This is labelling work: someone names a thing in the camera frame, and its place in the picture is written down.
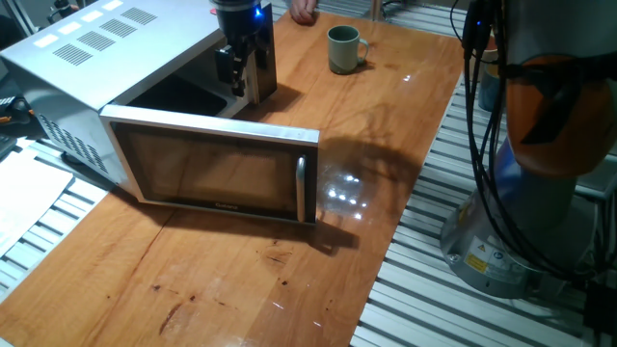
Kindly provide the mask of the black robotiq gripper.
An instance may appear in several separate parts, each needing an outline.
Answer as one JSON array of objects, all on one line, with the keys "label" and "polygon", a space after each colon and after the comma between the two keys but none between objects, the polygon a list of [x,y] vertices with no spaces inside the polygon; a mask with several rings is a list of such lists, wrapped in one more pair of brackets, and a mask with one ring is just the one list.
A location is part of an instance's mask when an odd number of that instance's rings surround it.
[{"label": "black robotiq gripper", "polygon": [[254,48],[255,37],[264,22],[261,4],[214,3],[213,8],[229,44],[215,51],[218,78],[223,83],[232,83],[232,93],[243,97],[248,55]]}]

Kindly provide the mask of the bare person hand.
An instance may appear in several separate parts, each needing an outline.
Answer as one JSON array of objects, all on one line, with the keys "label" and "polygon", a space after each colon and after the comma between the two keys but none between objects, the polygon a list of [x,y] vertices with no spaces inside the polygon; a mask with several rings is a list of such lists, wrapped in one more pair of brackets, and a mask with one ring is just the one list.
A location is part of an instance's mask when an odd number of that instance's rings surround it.
[{"label": "bare person hand", "polygon": [[312,25],[315,23],[317,0],[292,0],[289,13],[291,18],[301,25]]}]

